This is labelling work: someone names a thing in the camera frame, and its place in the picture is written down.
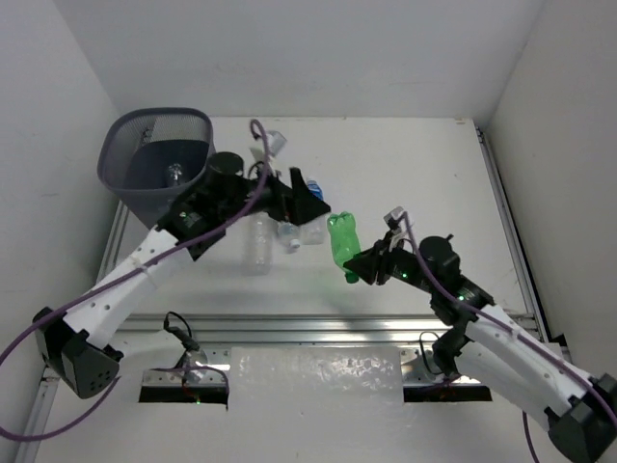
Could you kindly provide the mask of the clear bottle blue label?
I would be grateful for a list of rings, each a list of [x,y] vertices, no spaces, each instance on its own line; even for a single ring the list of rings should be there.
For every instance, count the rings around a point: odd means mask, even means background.
[[[319,200],[323,200],[323,190],[314,177],[308,177],[306,185],[310,192]],[[301,227],[301,238],[303,245],[320,245],[325,240],[327,231],[326,215],[312,220]]]

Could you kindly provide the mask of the clear bottle grey label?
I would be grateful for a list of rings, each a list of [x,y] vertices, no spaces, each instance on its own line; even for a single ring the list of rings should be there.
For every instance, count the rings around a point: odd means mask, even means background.
[[[279,222],[277,239],[288,254],[295,253],[302,245],[300,228],[290,222]]]

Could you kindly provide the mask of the green plastic bottle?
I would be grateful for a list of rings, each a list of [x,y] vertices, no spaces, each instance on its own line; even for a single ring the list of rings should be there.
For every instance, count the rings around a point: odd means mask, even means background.
[[[357,283],[360,278],[344,266],[348,260],[361,251],[354,215],[348,211],[332,214],[327,219],[327,229],[335,265],[343,271],[348,284]]]

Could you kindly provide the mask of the clear bottle diagonal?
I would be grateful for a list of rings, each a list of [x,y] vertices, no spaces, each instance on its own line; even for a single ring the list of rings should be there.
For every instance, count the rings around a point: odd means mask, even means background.
[[[184,167],[180,163],[169,165],[164,173],[165,184],[168,188],[174,188],[187,182]]]

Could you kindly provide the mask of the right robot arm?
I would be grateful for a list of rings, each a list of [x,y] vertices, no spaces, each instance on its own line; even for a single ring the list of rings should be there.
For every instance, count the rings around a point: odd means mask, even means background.
[[[446,376],[474,378],[526,412],[572,462],[596,462],[616,440],[616,380],[560,358],[465,277],[448,237],[429,236],[413,252],[392,233],[343,263],[370,285],[394,278],[430,294],[448,326],[432,346]]]

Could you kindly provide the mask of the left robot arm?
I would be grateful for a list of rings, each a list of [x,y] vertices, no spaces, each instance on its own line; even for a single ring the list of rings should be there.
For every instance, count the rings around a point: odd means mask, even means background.
[[[289,171],[289,185],[267,166],[258,179],[244,177],[243,168],[243,159],[235,153],[212,154],[198,181],[83,300],[61,316],[52,316],[48,309],[35,316],[43,360],[78,397],[99,394],[122,374],[174,368],[187,351],[198,349],[176,328],[138,341],[116,333],[145,299],[221,240],[231,224],[265,212],[278,222],[301,226],[331,210],[309,191],[297,168]]]

